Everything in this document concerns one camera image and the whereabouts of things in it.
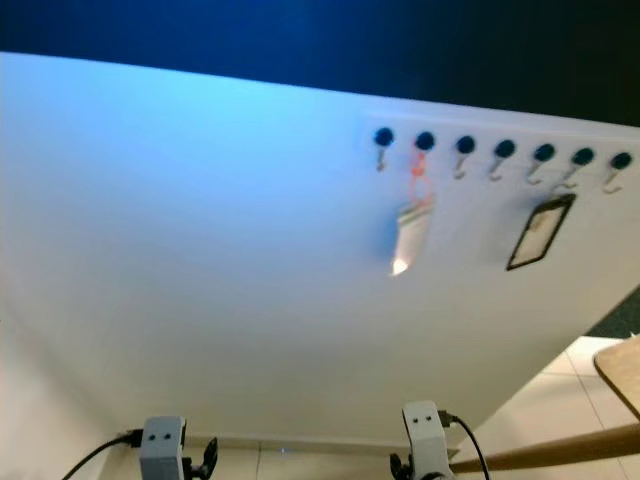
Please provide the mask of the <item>large white panel board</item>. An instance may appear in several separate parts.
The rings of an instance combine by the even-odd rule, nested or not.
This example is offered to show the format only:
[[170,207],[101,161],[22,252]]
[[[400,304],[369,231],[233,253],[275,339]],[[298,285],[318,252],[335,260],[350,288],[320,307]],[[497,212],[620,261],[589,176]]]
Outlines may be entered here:
[[6,315],[122,424],[401,444],[403,404],[434,401],[480,425],[640,285],[640,179],[576,193],[512,271],[531,211],[573,192],[431,182],[392,276],[410,169],[351,143],[370,113],[640,125],[15,52],[0,81]]

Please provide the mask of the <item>light wooden table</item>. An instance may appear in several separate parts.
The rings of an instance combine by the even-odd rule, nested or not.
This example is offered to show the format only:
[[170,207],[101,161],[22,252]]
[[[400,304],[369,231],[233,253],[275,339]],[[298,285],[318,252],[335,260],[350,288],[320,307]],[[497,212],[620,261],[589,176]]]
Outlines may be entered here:
[[458,480],[640,480],[640,335],[582,337],[477,430]]

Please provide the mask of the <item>black floor mat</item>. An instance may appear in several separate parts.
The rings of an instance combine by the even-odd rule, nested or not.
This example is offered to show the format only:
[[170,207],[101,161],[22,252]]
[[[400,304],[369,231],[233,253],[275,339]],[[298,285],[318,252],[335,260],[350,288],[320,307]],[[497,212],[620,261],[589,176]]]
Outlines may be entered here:
[[586,333],[586,337],[627,339],[640,335],[640,297],[618,303]]

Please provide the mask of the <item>black framed card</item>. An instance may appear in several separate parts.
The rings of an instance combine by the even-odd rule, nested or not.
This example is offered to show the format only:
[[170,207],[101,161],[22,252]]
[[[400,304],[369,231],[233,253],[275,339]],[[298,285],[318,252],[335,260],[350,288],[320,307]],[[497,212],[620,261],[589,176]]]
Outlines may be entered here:
[[534,264],[547,256],[564,220],[576,204],[576,193],[553,195],[531,211],[525,228],[509,256],[507,271]]

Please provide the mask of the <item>black knob metal hook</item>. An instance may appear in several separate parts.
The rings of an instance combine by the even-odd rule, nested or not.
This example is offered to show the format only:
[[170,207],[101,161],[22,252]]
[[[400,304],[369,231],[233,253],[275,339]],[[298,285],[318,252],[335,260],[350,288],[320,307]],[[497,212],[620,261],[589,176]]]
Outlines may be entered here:
[[579,173],[582,169],[586,168],[586,166],[593,163],[594,157],[595,152],[593,148],[590,147],[579,148],[579,150],[573,152],[573,155],[570,157],[570,169],[568,169],[568,172],[564,175],[559,186],[566,189],[576,188],[577,184],[579,184]]
[[620,177],[634,161],[634,156],[630,152],[620,152],[608,161],[608,175],[602,184],[602,192],[604,195],[616,195],[623,188]]
[[372,142],[376,147],[376,170],[384,172],[387,169],[387,151],[396,142],[396,133],[392,128],[381,127],[375,131]]
[[454,165],[452,169],[452,177],[461,180],[466,177],[466,164],[468,157],[474,154],[476,150],[476,140],[471,134],[465,134],[457,138],[454,142]]
[[415,140],[413,140],[413,155],[415,155],[413,159],[424,161],[435,147],[435,143],[436,137],[434,133],[424,131],[417,134]]
[[492,151],[494,161],[488,173],[490,182],[498,182],[503,178],[504,164],[515,156],[517,147],[517,143],[513,140],[502,140],[495,145]]
[[556,146],[553,143],[541,143],[538,147],[532,151],[531,165],[529,172],[525,177],[526,183],[530,186],[539,186],[544,182],[544,179],[540,177],[540,170],[549,163],[550,160],[556,156]]

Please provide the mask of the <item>white hook rail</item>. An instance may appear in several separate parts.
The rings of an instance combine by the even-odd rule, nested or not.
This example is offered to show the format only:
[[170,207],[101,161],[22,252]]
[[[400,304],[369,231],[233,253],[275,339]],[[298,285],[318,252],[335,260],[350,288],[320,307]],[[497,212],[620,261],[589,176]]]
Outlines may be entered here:
[[[452,184],[479,184],[490,187],[513,187],[526,192],[575,192],[581,195],[603,195],[602,184],[608,175],[608,161],[620,152],[630,152],[634,161],[620,177],[623,188],[640,179],[640,133],[590,132],[584,129],[553,127],[553,125],[515,125],[483,120],[461,120],[448,116],[425,116],[390,113],[370,113],[361,119],[351,136],[353,150],[367,156],[376,166],[376,147],[372,142],[375,131],[381,127],[392,128],[396,142],[387,151],[385,172],[406,174],[410,169],[413,140],[417,134],[430,131],[436,137],[433,150],[428,155],[428,172],[436,189],[442,192]],[[476,150],[468,157],[467,175],[461,180],[452,177],[454,142],[458,137],[471,134],[476,140]],[[517,151],[503,168],[503,178],[490,182],[489,169],[494,161],[493,148],[502,140],[513,140]],[[539,145],[556,146],[556,156],[540,170],[544,179],[539,186],[530,186],[525,177],[529,173],[531,154]],[[590,147],[595,152],[593,163],[579,173],[576,188],[561,187],[564,175],[570,169],[570,157],[579,148]]]

